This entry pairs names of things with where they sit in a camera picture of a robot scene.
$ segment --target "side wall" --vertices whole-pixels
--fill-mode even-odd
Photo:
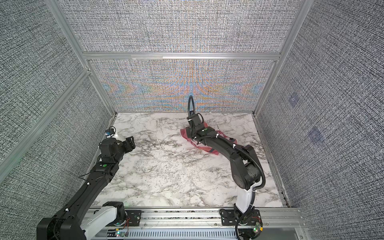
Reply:
[[[315,240],[384,232],[383,10],[316,0],[257,116]]]
[[[1,162],[83,68],[43,0],[2,1],[0,9]],[[77,176],[86,173],[109,120],[84,79],[0,183],[1,239],[35,239],[38,222],[80,187]]]

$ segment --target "red cloth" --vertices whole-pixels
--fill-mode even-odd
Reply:
[[[204,122],[204,127],[208,127],[208,124],[206,122]],[[221,136],[225,137],[225,138],[228,138],[229,141],[233,142],[234,144],[237,144],[237,140],[234,139],[234,138],[230,138],[230,137],[227,137],[222,131],[217,131]],[[198,149],[201,149],[201,150],[204,150],[206,152],[209,152],[209,153],[213,153],[215,155],[218,155],[219,152],[214,150],[213,148],[211,147],[207,147],[207,146],[204,146],[201,144],[200,145],[196,145],[196,142],[192,141],[190,138],[187,137],[187,131],[186,131],[186,128],[183,128],[183,129],[180,129],[180,133],[181,133],[181,136],[183,138],[185,138],[188,142],[190,142],[193,146],[197,147]]]

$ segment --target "marble table surface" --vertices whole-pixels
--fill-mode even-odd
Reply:
[[[236,202],[229,161],[195,148],[180,134],[186,113],[121,113],[114,126],[119,140],[134,136],[136,149],[124,155],[113,180],[93,206],[120,201],[125,206],[223,207]],[[254,206],[282,207],[264,149],[247,113],[203,113],[205,122],[243,146],[250,144],[266,176]]]

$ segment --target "enclosure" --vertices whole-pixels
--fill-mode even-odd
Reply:
[[[36,238],[39,221],[79,190],[111,126],[137,147],[88,214],[107,201],[193,209],[181,215],[203,228],[199,239],[236,238],[219,215],[196,217],[233,207],[237,186],[226,157],[181,136],[190,95],[209,126],[256,151],[266,175],[254,202],[260,239],[383,239],[382,1],[0,6],[0,239]]]

